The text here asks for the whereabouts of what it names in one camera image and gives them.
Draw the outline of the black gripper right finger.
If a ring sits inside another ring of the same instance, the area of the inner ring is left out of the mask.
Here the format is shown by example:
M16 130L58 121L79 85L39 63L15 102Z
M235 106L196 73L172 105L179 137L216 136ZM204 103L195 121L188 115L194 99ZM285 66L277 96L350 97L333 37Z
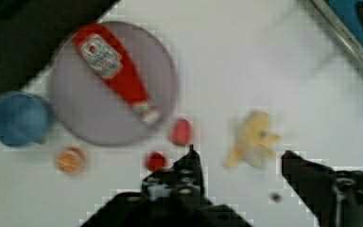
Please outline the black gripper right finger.
M363 227L363 171L333 170L291 150L281 163L283 177L320 227Z

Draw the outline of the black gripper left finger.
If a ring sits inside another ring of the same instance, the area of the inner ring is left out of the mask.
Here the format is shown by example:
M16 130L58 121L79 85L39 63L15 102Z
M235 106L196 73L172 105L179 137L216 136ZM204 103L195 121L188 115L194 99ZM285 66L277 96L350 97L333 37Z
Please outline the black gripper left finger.
M252 227L231 207L205 197L200 156L193 146L173 166L146 176L139 192L123 192L80 227Z

